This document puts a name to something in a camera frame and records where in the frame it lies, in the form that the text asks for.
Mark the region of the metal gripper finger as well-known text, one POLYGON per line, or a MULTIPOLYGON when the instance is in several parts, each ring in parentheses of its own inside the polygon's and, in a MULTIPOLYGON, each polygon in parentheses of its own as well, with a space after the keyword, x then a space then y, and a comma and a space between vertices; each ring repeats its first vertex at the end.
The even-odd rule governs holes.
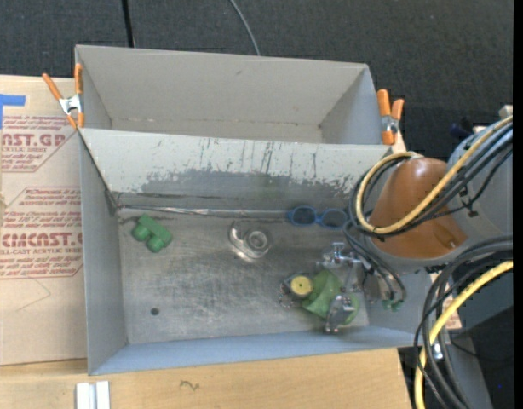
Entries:
POLYGON ((338 333, 350 326, 359 312, 359 299, 353 294, 338 294, 331 302, 325 316, 324 331, 338 333))
POLYGON ((333 242, 321 252, 321 258, 315 263, 317 269, 338 269, 353 267, 360 263, 354 251, 346 248, 343 242, 333 242))

